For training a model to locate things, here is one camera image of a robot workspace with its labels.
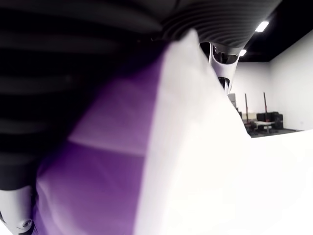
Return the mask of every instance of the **white fabric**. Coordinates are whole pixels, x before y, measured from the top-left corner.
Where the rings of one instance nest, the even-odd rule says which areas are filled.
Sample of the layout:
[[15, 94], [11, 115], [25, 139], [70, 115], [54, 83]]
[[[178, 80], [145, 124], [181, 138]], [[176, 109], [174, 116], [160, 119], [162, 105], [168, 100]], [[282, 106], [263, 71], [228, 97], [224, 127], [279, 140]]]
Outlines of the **white fabric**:
[[2, 222], [0, 223], [0, 234], [1, 235], [12, 235], [12, 233], [7, 229], [7, 227]]
[[296, 141], [250, 139], [190, 31], [164, 59], [134, 234], [313, 234], [312, 148]]

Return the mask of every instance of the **black equipment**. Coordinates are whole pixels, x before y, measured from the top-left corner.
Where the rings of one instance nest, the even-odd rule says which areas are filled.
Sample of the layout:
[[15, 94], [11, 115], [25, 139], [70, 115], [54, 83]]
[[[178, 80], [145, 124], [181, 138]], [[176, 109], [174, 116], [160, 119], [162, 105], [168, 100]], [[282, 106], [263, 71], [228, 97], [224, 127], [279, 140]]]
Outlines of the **black equipment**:
[[265, 121], [265, 114], [264, 113], [256, 114], [256, 119], [258, 119], [258, 121]]
[[283, 122], [283, 115], [282, 114], [275, 114], [274, 115], [274, 128], [277, 130], [284, 129], [284, 122]]

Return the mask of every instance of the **black ribbed cover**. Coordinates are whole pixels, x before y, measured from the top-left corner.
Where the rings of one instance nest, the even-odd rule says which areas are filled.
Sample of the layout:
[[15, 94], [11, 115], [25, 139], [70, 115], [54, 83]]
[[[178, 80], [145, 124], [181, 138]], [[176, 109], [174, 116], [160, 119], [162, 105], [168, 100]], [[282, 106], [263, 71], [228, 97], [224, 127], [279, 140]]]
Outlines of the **black ribbed cover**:
[[163, 38], [179, 39], [195, 28], [200, 42], [243, 47], [280, 0], [205, 0], [186, 6], [163, 22]]

